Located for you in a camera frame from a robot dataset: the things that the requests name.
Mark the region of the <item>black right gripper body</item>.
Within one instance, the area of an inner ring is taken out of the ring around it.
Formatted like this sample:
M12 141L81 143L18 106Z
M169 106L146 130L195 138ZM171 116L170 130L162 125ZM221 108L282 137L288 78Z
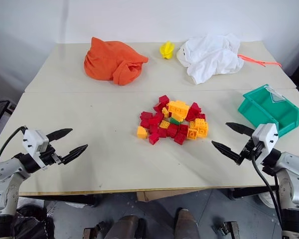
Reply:
M240 152L240 159L239 162L243 162L244 159L248 160L256 160L259 155L262 152L262 149L264 148L264 143L262 141L258 141L257 143L254 143L253 139L250 138L242 151Z

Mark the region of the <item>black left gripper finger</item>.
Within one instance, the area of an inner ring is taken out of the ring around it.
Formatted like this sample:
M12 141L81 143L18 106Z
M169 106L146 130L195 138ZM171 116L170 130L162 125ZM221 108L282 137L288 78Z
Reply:
M79 146L77 148L75 148L74 150L70 151L67 155L61 157L59 156L59 160L60 162L58 164L68 164L69 162L73 161L74 159L78 158L88 147L88 145L82 145Z
M50 134L48 134L46 137L48 138L49 142L59 140L66 136L68 133L70 133L73 129L72 128L63 128L60 130L56 130Z

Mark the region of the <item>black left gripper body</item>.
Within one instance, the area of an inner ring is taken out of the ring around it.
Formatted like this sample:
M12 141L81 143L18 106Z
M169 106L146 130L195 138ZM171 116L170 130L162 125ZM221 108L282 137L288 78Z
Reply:
M62 157L56 154L54 147L51 145L48 145L45 151L39 153L39 158L45 166L63 163Z

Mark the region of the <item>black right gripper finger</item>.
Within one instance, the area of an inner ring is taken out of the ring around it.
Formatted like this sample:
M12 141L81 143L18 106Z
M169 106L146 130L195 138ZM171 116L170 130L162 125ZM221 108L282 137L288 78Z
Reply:
M228 127L230 127L232 130L236 131L237 133L240 134L245 134L249 137L252 136L252 134L254 133L254 129L249 128L245 125L239 124L239 123L235 123L235 122L227 122L225 123Z
M232 159L237 165L241 165L241 163L243 161L243 158L239 154L233 152L231 150L231 148L229 148L229 147L227 147L227 146L225 146L225 145L223 145L219 142L211 141L211 143L223 155L225 155L226 157Z

